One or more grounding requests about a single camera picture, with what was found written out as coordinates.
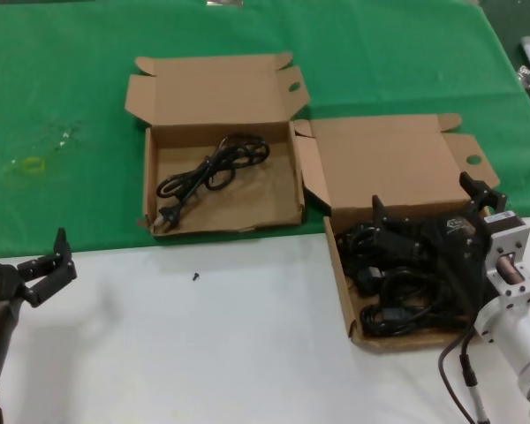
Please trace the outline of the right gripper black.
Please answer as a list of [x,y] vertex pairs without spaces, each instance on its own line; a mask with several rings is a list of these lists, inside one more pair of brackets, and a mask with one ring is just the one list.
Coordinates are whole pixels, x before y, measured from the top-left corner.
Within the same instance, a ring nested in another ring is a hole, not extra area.
[[390,216],[377,195],[372,197],[372,247],[386,260],[431,261],[436,266],[482,266],[487,254],[487,236],[483,230],[484,208],[504,212],[505,194],[491,188],[483,180],[473,179],[466,171],[459,184],[470,197],[466,208],[422,218],[419,223],[409,218]]

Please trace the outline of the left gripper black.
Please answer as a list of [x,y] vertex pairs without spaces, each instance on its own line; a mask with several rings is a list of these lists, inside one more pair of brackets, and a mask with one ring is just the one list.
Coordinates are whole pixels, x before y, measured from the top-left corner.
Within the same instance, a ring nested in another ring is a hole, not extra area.
[[23,262],[17,268],[0,264],[0,301],[16,299],[21,293],[22,279],[25,283],[37,280],[31,287],[24,287],[24,300],[38,307],[76,278],[65,229],[59,228],[50,254]]

